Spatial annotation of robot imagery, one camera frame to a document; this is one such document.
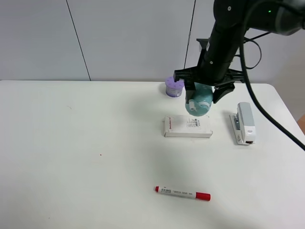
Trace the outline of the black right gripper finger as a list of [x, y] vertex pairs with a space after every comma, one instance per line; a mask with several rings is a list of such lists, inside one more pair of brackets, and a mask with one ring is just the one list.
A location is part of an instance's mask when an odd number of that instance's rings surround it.
[[214, 88], [213, 103], [217, 103], [225, 95], [231, 93], [235, 89], [234, 83], [228, 83]]

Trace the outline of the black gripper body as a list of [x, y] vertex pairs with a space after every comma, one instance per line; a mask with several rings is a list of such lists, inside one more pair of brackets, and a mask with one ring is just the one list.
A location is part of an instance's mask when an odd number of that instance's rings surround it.
[[212, 44], [209, 39], [197, 39], [201, 53], [194, 67], [174, 71], [175, 81], [184, 80], [184, 84], [201, 83], [210, 86], [222, 86], [235, 81], [244, 81], [242, 71], [230, 69], [237, 46]]

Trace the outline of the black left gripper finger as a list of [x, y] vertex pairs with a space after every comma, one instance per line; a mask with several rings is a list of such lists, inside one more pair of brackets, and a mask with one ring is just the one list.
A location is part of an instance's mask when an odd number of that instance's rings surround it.
[[193, 81], [184, 81], [184, 87], [186, 91], [185, 102], [189, 104], [189, 101], [192, 99], [194, 93], [196, 92], [196, 87]]

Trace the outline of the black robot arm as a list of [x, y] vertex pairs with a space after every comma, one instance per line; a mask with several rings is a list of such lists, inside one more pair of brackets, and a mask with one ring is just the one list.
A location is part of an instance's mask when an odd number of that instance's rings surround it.
[[213, 102], [234, 90], [234, 82], [249, 84], [244, 53], [241, 71], [230, 69], [238, 50], [244, 50], [248, 29], [289, 36], [305, 27], [303, 0], [216, 0], [215, 23], [209, 39], [200, 39], [201, 54], [194, 67], [174, 71], [174, 80], [183, 80], [186, 102], [194, 99], [197, 83], [214, 86]]

